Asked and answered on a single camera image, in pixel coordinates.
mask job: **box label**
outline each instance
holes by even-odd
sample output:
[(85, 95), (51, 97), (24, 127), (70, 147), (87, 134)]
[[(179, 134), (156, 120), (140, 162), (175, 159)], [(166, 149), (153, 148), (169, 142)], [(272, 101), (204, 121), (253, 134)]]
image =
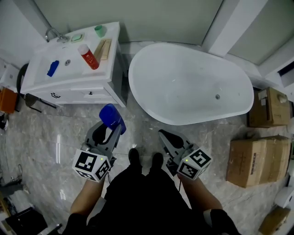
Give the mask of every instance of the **box label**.
[(266, 92), (266, 90), (262, 90), (261, 92), (258, 93), (258, 99), (259, 99), (259, 100), (262, 100), (262, 99), (264, 99), (264, 98), (266, 98), (266, 97), (267, 97), (267, 92)]
[(255, 159), (256, 159), (256, 152), (253, 154), (253, 161), (252, 161), (252, 167), (251, 167), (251, 174), (254, 172), (254, 166), (255, 166)]
[(261, 106), (264, 106), (264, 105), (266, 105), (266, 98), (261, 100)]

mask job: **faucet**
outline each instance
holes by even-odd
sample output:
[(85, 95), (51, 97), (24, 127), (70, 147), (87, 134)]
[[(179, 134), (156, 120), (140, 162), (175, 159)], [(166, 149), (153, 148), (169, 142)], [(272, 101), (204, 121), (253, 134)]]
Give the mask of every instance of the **faucet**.
[(59, 37), (59, 39), (57, 39), (57, 42), (62, 42), (62, 43), (66, 43), (69, 39), (69, 37), (66, 37), (64, 36), (63, 34), (60, 34), (55, 28), (49, 28), (47, 29), (46, 31), (46, 34), (45, 34), (45, 39), (47, 42), (49, 42), (49, 38), (48, 38), (48, 33), (52, 31), (53, 33), (56, 34), (57, 37)]

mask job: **blue cup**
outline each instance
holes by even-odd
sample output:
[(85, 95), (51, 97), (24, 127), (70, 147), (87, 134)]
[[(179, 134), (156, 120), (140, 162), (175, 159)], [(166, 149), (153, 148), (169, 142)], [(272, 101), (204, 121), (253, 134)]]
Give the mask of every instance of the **blue cup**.
[(119, 124), (121, 124), (122, 126), (121, 134), (125, 133), (125, 131), (127, 130), (123, 118), (113, 104), (105, 105), (101, 109), (99, 117), (103, 121), (103, 123), (111, 130), (115, 130)]

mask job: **black shoe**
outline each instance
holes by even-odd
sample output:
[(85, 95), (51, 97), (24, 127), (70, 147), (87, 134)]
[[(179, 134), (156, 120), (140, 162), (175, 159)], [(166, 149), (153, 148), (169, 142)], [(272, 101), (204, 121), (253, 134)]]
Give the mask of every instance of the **black shoe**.
[(139, 152), (137, 149), (131, 149), (129, 151), (129, 161), (130, 161), (130, 164), (140, 164), (140, 159), (139, 159)]
[(153, 155), (151, 168), (161, 169), (163, 163), (164, 163), (164, 156), (160, 152), (157, 152)]

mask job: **red bottle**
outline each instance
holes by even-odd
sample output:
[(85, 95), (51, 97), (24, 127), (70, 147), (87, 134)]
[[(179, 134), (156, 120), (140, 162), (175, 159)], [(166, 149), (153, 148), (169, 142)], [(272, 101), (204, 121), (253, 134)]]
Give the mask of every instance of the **red bottle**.
[(93, 53), (90, 51), (89, 47), (86, 44), (82, 44), (78, 48), (79, 53), (87, 62), (87, 64), (91, 67), (91, 69), (98, 69), (99, 63), (94, 57)]

